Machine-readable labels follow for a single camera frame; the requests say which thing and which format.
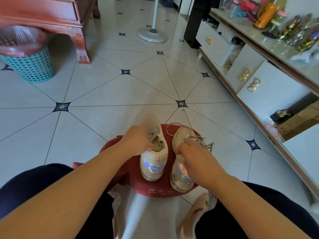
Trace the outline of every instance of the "hand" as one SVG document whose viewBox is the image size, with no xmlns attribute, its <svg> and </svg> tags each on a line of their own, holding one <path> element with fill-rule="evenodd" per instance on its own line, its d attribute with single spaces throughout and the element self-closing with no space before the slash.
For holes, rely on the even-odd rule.
<svg viewBox="0 0 319 239">
<path fill-rule="evenodd" d="M 147 139 L 147 130 L 144 126 L 131 126 L 118 142 L 123 149 L 127 149 L 131 156 L 141 155 L 152 150 L 152 143 Z"/>
<path fill-rule="evenodd" d="M 227 175 L 211 152 L 194 140 L 181 143 L 177 153 L 183 154 L 189 177 L 205 189 L 213 190 L 214 185 Z"/>
</svg>

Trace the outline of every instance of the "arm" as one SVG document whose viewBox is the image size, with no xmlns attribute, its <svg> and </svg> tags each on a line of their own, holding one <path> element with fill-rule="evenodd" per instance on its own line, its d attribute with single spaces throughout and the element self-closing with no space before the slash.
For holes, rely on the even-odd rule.
<svg viewBox="0 0 319 239">
<path fill-rule="evenodd" d="M 75 238 L 122 164 L 150 150 L 146 129 L 133 126 L 104 150 L 0 221 L 1 238 Z"/>
<path fill-rule="evenodd" d="M 216 158 L 195 141 L 182 143 L 179 152 L 186 160 L 188 175 L 221 201 L 249 238 L 309 238 L 242 181 L 227 174 Z"/>
</svg>

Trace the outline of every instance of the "holographic patch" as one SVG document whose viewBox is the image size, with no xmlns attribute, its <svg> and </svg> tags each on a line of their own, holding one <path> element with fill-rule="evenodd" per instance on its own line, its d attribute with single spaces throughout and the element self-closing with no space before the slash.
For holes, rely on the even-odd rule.
<svg viewBox="0 0 319 239">
<path fill-rule="evenodd" d="M 156 165 L 149 163 L 148 161 L 146 161 L 144 159 L 143 159 L 143 163 L 144 163 L 146 169 L 152 174 L 157 174 L 157 173 L 161 172 L 165 166 L 164 164 L 161 164 L 160 166 L 156 166 Z"/>
<path fill-rule="evenodd" d="M 186 183 L 192 183 L 193 181 L 190 179 L 190 177 L 187 174 L 187 170 L 184 165 L 177 164 L 177 175 L 180 178 L 180 180 L 186 182 Z"/>
</svg>

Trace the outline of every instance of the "person's left hand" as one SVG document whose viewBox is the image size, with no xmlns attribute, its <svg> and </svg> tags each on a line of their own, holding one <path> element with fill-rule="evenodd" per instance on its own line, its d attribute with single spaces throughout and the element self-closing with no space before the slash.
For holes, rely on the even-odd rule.
<svg viewBox="0 0 319 239">
<path fill-rule="evenodd" d="M 141 155 L 152 150 L 152 143 L 147 139 L 147 130 L 144 126 L 131 126 L 119 141 L 123 149 L 127 149 L 132 156 Z"/>
</svg>

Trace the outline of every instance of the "teal trash bin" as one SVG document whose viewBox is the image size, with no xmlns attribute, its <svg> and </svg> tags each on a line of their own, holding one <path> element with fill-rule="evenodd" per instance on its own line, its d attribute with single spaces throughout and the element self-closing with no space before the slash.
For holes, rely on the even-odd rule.
<svg viewBox="0 0 319 239">
<path fill-rule="evenodd" d="M 30 82 L 43 82 L 55 75 L 47 48 L 47 36 L 37 28 L 0 28 L 0 57 Z"/>
</svg>

